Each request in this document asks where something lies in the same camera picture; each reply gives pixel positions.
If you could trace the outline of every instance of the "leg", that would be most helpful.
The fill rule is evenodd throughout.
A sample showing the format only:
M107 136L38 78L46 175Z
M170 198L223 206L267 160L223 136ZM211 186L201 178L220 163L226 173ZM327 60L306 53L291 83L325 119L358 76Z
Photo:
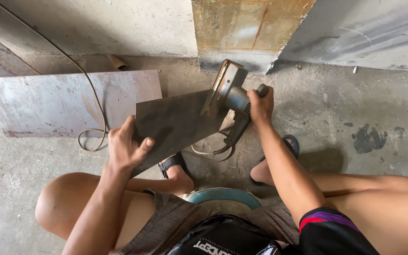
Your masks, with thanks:
M255 168L255 181L273 184L266 162ZM408 255L408 177L310 175L329 205L350 217L380 254Z
M172 166L168 180L131 179L122 201L120 235L114 251L120 250L143 229L154 213L152 194L140 193L150 188L158 192L182 195L193 190L193 181L180 166ZM70 173L50 182L41 192L36 206L37 222L47 231L67 240L78 217L88 203L100 176Z

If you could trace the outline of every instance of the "hand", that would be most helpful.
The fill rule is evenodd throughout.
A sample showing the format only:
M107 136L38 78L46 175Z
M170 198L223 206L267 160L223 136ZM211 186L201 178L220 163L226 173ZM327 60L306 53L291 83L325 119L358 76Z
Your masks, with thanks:
M116 171L131 172L133 168L141 164L155 144L151 137L144 139L139 145L132 140L135 129L135 116L130 115L125 123L108 134L108 148L110 161L108 165Z
M273 88L268 86L268 93L263 98L260 98L254 89L248 91L246 94L251 102L250 116L253 121L253 129L259 131L263 126L271 125L273 112Z

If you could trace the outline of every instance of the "sandal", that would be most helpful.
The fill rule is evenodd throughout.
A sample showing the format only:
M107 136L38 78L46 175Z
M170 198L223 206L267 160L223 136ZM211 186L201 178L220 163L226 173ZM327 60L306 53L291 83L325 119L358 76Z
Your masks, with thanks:
M185 163L184 157L182 156L182 152L178 152L175 155L167 158L165 161L162 163L158 163L158 167L160 168L160 171L165 179L169 179L166 171L171 167L171 166L181 166L182 169L184 169L185 173L190 176L190 172L188 171L187 164Z
M285 136L282 137L282 139L283 139L284 144L286 144L287 148L291 151L291 153L294 155L294 157L295 157L296 159L298 159L298 153L300 152L300 144L299 144L297 138L296 138L295 136L293 136L293 135L285 135ZM292 146L291 146L291 144L290 144L286 139L290 139L290 140L291 140ZM251 167L251 170L252 170L255 166L259 165L259 164L260 164L262 161L264 161L264 160L265 160L265 156L263 156L263 157L258 161L258 163L256 163L256 165L253 165L253 166ZM251 178L251 170L250 170L250 173L249 173L249 175L248 175L248 179L250 180L251 184L253 184L254 186L270 186L270 185L267 184L267 183L257 182L257 181L255 181L255 180L253 180L253 178Z

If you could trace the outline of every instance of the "red stripe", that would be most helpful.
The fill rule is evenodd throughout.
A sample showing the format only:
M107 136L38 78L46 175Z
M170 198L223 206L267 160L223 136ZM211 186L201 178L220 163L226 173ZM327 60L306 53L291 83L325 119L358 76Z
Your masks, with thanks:
M300 224L300 229L298 230L298 233L300 234L302 232L303 227L310 223L310 222L321 222L321 221L325 221L323 219L319 219L319 218L306 218L304 220L302 220L302 223Z

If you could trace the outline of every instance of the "forearm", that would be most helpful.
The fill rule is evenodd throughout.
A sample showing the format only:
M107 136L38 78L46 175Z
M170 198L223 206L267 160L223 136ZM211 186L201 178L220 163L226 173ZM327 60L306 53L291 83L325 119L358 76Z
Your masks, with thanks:
M107 255L114 245L130 174L110 168L105 166L97 188L73 227L63 255Z
M298 225L305 213L324 206L324 196L271 123L259 125L258 133L278 194Z

